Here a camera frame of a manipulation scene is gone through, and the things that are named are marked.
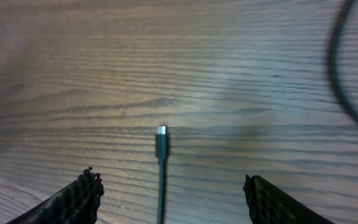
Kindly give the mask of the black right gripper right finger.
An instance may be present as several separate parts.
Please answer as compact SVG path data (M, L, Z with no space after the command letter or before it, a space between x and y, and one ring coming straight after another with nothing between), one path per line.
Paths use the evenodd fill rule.
M253 224L334 224L259 175L243 186Z

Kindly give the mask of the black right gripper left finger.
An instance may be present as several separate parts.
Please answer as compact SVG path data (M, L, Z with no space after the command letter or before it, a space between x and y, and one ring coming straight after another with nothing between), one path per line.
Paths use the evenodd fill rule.
M92 169L7 224L95 224L104 186L101 174Z

